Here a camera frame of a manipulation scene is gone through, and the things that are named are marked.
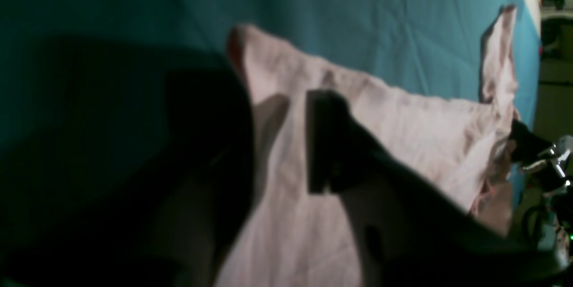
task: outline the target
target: teal fabric surface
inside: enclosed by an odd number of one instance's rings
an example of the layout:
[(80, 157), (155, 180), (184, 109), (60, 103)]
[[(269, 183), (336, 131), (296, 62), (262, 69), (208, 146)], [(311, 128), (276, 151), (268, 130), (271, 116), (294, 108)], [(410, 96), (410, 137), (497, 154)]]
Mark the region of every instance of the teal fabric surface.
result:
[[(223, 49), (238, 22), (407, 91), (476, 101), (481, 36), (502, 6), (516, 4), (516, 106), (529, 126), (535, 113), (539, 40), (523, 0), (0, 4), (2, 253), (157, 153), (168, 137), (164, 73), (226, 67)], [(521, 181), (513, 181), (517, 196)]]

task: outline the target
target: teal bedsheet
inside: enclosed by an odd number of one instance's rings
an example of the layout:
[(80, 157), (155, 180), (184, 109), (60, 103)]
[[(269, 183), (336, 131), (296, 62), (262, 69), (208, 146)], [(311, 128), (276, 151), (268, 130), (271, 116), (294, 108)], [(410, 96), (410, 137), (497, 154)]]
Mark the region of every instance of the teal bedsheet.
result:
[[(516, 4), (516, 106), (529, 126), (534, 117), (539, 38), (523, 0), (0, 4), (3, 253), (100, 197), (157, 153), (167, 140), (158, 88), (163, 73), (224, 66), (227, 33), (238, 22), (414, 93), (476, 101), (480, 38), (502, 6)], [(69, 44), (86, 50), (70, 51)], [(215, 59), (206, 63), (197, 53)], [(78, 75), (83, 82), (70, 91)], [(512, 181), (517, 197), (522, 181)]]

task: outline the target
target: pink cloth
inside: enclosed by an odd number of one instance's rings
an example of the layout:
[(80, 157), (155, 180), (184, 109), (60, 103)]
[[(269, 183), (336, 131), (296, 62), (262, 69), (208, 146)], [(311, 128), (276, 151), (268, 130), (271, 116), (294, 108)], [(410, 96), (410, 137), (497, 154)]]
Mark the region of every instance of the pink cloth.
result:
[(340, 200), (307, 192), (304, 112), (311, 89), (344, 95), (354, 117), (395, 158), (423, 175), (462, 212), (487, 210), (490, 203), (480, 205), (477, 197), (491, 201), (492, 188), (503, 184), (509, 172), (506, 142), (517, 89), (515, 14), (514, 7), (503, 10), (487, 36), (481, 103), (409, 94), (376, 77), (303, 54), (254, 26), (237, 27), (228, 51), (254, 111), (256, 200), (217, 285), (362, 284)]

